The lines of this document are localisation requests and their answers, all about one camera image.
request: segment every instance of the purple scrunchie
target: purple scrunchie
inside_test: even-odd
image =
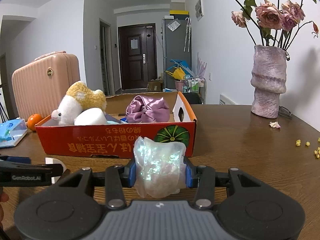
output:
[[[136,96],[127,107],[125,117],[128,123],[168,122],[170,110],[164,98]]]

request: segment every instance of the suitcase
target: suitcase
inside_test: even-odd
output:
[[[20,118],[51,115],[68,88],[79,80],[78,58],[65,51],[43,55],[17,69],[12,75],[12,86]]]

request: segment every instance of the orange fruit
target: orange fruit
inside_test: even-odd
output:
[[[42,116],[39,114],[33,114],[29,117],[27,121],[27,126],[31,131],[36,131],[35,125],[42,121]]]

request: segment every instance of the gray refrigerator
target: gray refrigerator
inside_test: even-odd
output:
[[[172,19],[164,19],[162,21],[162,35],[163,35],[163,62],[164,62],[164,87],[169,89],[175,89],[174,79],[165,73],[168,68],[174,65],[170,62],[171,59],[185,60],[189,67],[191,66],[191,46],[190,52],[188,52],[188,42],[186,51],[184,52],[184,42],[186,38],[186,20],[179,20],[181,25],[175,30],[171,31],[167,26],[172,22]]]

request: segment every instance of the brown tabletop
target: brown tabletop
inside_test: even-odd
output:
[[[196,145],[191,161],[195,165],[205,164],[217,171],[227,171],[229,167],[239,167],[245,172],[281,190],[296,199],[306,213],[305,226],[299,240],[319,239],[320,187],[318,170],[320,160],[314,150],[320,147],[320,133],[297,117],[292,120],[279,116],[281,129],[271,128],[270,120],[250,112],[250,106],[192,106],[197,118]],[[301,146],[295,142],[301,139]],[[44,153],[36,133],[29,133],[15,148],[1,149],[2,155],[29,156],[34,164],[44,163]],[[115,164],[126,164],[127,159],[79,158],[52,156],[65,163],[71,172],[81,167],[92,167],[93,171],[104,171]],[[17,239],[13,227],[13,213],[16,205],[26,197],[40,191],[37,188],[5,188],[10,196],[3,203],[5,231],[12,239]],[[129,202],[137,199],[135,189],[124,189]],[[192,200],[195,190],[184,189],[180,194],[168,199]],[[217,188],[216,202],[226,198],[224,188]],[[104,189],[96,188],[95,200],[104,203]]]

